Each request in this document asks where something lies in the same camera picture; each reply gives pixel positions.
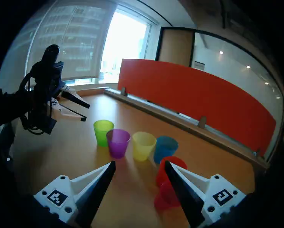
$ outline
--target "red plastic cup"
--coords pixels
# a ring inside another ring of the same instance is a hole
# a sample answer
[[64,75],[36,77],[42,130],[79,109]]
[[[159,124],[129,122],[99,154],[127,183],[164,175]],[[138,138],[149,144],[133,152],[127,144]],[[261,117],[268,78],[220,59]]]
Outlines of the red plastic cup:
[[158,171],[158,174],[156,176],[156,185],[158,187],[160,187],[163,184],[163,182],[165,182],[165,181],[168,181],[170,183],[170,181],[168,179],[168,176],[167,176],[167,174],[165,172],[165,169],[164,169],[165,161],[169,161],[169,162],[171,162],[171,163],[173,163],[173,164],[175,164],[177,166],[180,166],[180,167],[182,167],[184,169],[187,169],[187,165],[185,164],[185,162],[182,161],[178,157],[168,156],[168,157],[163,158],[161,160],[159,171]]
[[122,129],[113,129],[106,134],[109,153],[113,158],[123,158],[130,140],[130,134]]
[[170,182],[166,181],[161,185],[160,191],[155,197],[154,206],[158,211],[180,206],[178,197]]

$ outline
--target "blue plastic cup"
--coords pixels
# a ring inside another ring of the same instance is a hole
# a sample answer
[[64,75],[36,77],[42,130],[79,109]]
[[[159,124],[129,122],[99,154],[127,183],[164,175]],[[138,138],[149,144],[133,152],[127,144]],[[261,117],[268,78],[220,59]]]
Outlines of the blue plastic cup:
[[178,142],[168,136],[160,136],[157,139],[154,161],[160,164],[161,160],[167,156],[172,156],[178,149]]

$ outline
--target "orange partition panel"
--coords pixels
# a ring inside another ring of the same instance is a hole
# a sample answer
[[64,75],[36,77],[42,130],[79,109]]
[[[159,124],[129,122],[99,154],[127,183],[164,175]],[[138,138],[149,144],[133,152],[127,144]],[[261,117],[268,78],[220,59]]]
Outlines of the orange partition panel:
[[123,59],[118,89],[207,125],[263,155],[276,121],[255,98],[212,74],[173,63]]

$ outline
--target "wooden table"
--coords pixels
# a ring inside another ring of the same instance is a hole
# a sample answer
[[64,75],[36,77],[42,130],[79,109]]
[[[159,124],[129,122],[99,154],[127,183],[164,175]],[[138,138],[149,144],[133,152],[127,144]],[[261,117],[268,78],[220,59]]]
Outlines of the wooden table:
[[[89,109],[69,101],[63,105],[87,116],[86,122],[61,120],[51,135],[41,136],[19,124],[14,167],[20,192],[34,195],[61,174],[73,179],[110,162],[108,148],[97,146],[93,131],[93,123],[100,119],[112,121],[115,128],[131,135],[146,131],[155,137],[173,137],[179,142],[175,156],[186,162],[189,171],[207,178],[220,174],[243,193],[254,191],[253,168],[247,161],[107,95],[84,99]],[[157,170],[152,156],[145,162],[133,160],[130,142],[126,156],[116,160],[116,172],[92,227],[189,227],[181,207],[163,213],[154,209]]]

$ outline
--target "purple plastic cup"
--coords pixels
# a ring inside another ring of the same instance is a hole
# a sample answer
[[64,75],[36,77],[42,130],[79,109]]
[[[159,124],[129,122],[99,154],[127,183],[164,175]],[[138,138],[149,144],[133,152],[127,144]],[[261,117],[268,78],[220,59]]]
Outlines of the purple plastic cup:
[[113,129],[106,134],[110,155],[123,158],[130,140],[130,134],[122,129]]

